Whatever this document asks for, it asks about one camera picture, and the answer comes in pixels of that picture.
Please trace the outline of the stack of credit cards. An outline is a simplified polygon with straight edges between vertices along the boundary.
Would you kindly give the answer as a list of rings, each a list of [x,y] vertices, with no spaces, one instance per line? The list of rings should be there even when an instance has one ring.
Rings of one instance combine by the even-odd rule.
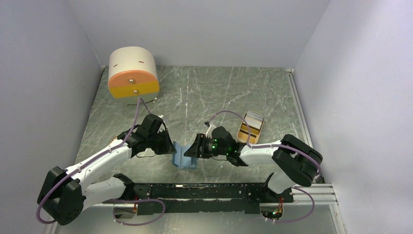
[[[258,139],[262,131],[262,127],[264,123],[264,116],[255,111],[247,111],[244,116],[244,119],[246,123],[242,121],[240,125],[240,129],[238,132],[239,138],[241,138],[241,134],[244,134],[245,135],[244,138],[246,139],[247,134],[248,134],[248,126],[249,126],[251,130],[251,137]]]

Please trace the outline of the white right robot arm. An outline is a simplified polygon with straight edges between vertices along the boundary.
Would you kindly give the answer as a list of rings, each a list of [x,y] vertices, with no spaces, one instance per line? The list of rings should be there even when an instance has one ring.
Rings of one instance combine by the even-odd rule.
[[[271,173],[265,182],[263,196],[269,202],[276,201],[285,190],[298,184],[311,186],[320,173],[322,155],[293,135],[286,134],[281,140],[268,144],[248,146],[236,141],[224,127],[212,130],[210,136],[197,134],[194,143],[184,152],[191,158],[225,156],[234,166],[275,164],[279,172]]]

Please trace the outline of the aluminium frame rail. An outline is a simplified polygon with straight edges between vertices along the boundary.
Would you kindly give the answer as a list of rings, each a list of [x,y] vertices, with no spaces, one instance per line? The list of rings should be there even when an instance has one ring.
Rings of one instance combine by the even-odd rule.
[[[313,146],[309,129],[305,120],[305,116],[303,113],[303,109],[301,106],[301,101],[298,95],[298,91],[296,88],[296,84],[294,81],[294,69],[285,69],[286,75],[289,80],[291,91],[294,95],[293,99],[295,102],[295,107],[297,110],[297,114],[299,117],[299,122],[301,125],[302,134],[304,137],[304,142],[310,146]],[[345,224],[343,222],[341,212],[338,205],[337,196],[333,189],[332,184],[322,183],[322,184],[315,184],[309,188],[304,188],[302,186],[298,186],[300,189],[299,191],[293,192],[294,195],[294,205],[321,205],[321,206],[328,206],[330,211],[331,221],[334,225],[335,233],[337,234],[346,234],[347,230],[345,228]]]

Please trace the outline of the cream drawer box orange front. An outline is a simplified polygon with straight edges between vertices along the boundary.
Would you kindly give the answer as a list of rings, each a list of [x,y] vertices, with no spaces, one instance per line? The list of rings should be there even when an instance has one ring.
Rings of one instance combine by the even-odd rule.
[[[136,104],[141,98],[157,98],[160,84],[153,55],[145,48],[128,46],[116,49],[109,58],[108,90],[124,104]]]

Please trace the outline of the blue leather card holder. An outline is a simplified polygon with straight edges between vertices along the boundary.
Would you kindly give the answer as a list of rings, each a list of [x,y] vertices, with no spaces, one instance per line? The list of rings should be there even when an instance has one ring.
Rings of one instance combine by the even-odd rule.
[[[172,154],[172,164],[178,169],[196,169],[197,159],[184,156],[184,153],[190,148],[190,145],[181,146],[177,142],[173,142],[176,152]]]

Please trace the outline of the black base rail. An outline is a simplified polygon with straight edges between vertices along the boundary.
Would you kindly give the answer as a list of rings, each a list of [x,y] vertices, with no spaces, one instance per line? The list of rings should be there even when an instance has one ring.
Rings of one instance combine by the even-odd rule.
[[[130,200],[159,199],[166,213],[244,212],[260,214],[260,205],[294,201],[291,189],[275,194],[264,183],[137,183]]]

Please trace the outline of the beige oval card tray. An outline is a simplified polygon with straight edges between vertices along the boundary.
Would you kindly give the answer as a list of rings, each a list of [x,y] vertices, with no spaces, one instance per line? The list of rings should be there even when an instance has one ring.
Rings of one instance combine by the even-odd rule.
[[[240,142],[246,143],[248,139],[248,130],[250,130],[250,144],[257,144],[264,124],[264,116],[255,111],[247,111],[244,120],[240,125],[237,138]]]

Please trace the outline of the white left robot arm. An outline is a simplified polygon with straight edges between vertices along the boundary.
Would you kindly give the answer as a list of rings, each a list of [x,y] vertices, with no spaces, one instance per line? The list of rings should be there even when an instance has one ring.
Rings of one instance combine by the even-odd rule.
[[[40,190],[36,217],[44,210],[52,217],[51,222],[67,225],[82,211],[108,200],[127,203],[138,200],[135,183],[123,174],[97,182],[112,167],[128,161],[139,153],[151,149],[156,155],[175,153],[164,120],[154,114],[145,116],[141,124],[117,135],[108,146],[82,162],[62,169],[52,168],[46,175]]]

